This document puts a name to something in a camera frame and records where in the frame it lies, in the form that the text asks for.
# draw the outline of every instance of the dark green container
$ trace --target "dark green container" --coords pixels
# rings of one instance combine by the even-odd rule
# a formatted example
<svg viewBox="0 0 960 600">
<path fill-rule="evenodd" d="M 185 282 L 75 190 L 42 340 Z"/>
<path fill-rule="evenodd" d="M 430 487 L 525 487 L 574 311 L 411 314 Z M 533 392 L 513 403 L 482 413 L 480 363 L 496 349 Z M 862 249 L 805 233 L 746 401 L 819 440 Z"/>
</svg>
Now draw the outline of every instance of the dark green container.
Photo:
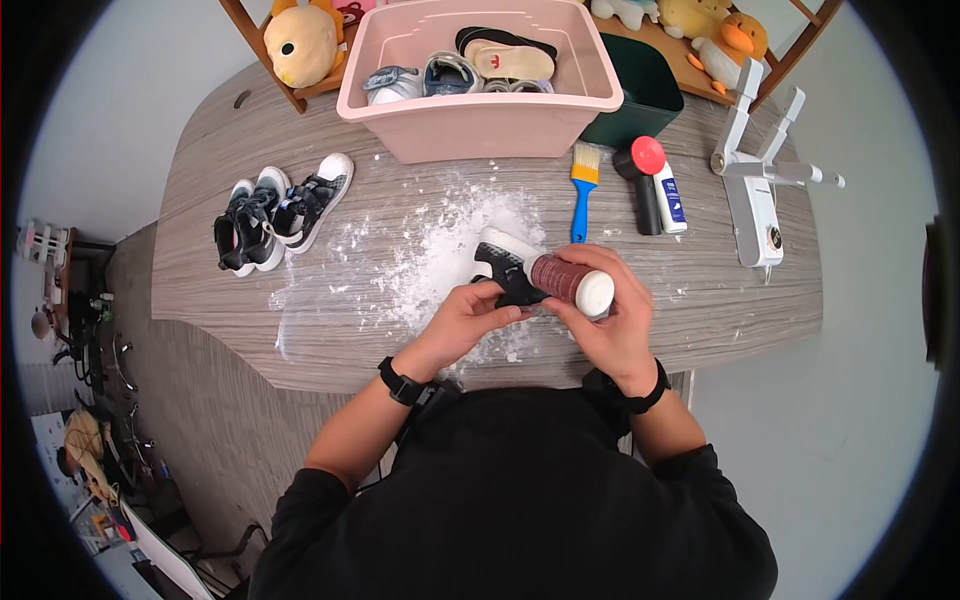
<svg viewBox="0 0 960 600">
<path fill-rule="evenodd" d="M 670 65 L 656 48 L 642 41 L 609 34 L 600 37 L 623 88 L 623 106 L 598 114 L 580 139 L 623 148 L 641 135 L 656 137 L 684 109 L 684 96 Z"/>
</svg>

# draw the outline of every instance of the black cylindrical container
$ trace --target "black cylindrical container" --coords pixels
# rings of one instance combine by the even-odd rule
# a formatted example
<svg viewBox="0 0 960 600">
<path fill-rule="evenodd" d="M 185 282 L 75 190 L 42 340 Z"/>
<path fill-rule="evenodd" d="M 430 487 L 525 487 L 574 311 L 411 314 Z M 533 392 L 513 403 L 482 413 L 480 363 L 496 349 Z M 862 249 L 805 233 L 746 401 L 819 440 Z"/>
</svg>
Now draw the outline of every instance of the black cylindrical container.
<svg viewBox="0 0 960 600">
<path fill-rule="evenodd" d="M 634 140 L 613 155 L 613 168 L 634 183 L 636 230 L 643 235 L 660 235 L 660 209 L 654 175 L 663 169 L 666 157 L 660 143 L 647 135 Z"/>
</svg>

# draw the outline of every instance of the plush toy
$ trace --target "plush toy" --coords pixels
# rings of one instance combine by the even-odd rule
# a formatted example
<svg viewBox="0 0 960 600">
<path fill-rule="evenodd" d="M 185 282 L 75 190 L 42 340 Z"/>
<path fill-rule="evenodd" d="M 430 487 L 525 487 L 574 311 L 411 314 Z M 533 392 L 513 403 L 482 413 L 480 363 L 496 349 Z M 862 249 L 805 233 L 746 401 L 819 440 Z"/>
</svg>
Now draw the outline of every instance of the plush toy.
<svg viewBox="0 0 960 600">
<path fill-rule="evenodd" d="M 359 23 L 363 15 L 376 8 L 376 0 L 332 0 L 333 8 L 344 14 L 344 25 Z"/>
<path fill-rule="evenodd" d="M 649 14 L 654 23 L 660 16 L 654 0 L 593 0 L 590 3 L 590 12 L 599 19 L 609 19 L 617 15 L 624 27 L 635 32 L 640 30 L 644 14 Z"/>
<path fill-rule="evenodd" d="M 731 0 L 657 0 L 660 24 L 668 36 L 710 37 L 730 11 Z"/>
<path fill-rule="evenodd" d="M 273 18 L 263 32 L 274 72 L 291 87 L 319 83 L 330 69 L 344 61 L 344 14 L 330 0 L 274 0 Z"/>
<path fill-rule="evenodd" d="M 767 32 L 753 17 L 734 12 L 710 37 L 697 37 L 692 45 L 700 53 L 700 59 L 692 54 L 687 54 L 686 59 L 701 71 L 707 71 L 713 78 L 713 89 L 726 94 L 728 87 L 736 86 L 740 67 L 747 57 L 763 60 L 767 53 Z"/>
</svg>

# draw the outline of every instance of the white bottle cap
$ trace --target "white bottle cap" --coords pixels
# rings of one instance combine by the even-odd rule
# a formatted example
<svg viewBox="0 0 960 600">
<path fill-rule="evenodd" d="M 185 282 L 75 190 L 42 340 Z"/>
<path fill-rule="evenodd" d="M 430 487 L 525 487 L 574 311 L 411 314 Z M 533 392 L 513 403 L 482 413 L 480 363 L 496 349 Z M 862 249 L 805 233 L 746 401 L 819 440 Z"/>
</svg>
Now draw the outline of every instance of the white bottle cap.
<svg viewBox="0 0 960 600">
<path fill-rule="evenodd" d="M 613 302 L 613 279 L 603 271 L 591 271 L 577 287 L 577 308 L 588 317 L 596 317 Z"/>
</svg>

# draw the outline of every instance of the blue brush handle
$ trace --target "blue brush handle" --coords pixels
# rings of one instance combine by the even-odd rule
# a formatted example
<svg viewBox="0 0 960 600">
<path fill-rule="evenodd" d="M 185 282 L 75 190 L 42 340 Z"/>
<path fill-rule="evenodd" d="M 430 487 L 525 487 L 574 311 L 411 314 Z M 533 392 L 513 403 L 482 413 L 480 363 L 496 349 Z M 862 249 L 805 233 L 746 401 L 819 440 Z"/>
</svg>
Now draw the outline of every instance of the blue brush handle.
<svg viewBox="0 0 960 600">
<path fill-rule="evenodd" d="M 597 186 L 584 180 L 572 180 L 577 188 L 577 207 L 573 211 L 573 225 L 570 226 L 570 243 L 583 244 L 587 241 L 587 196 Z"/>
</svg>

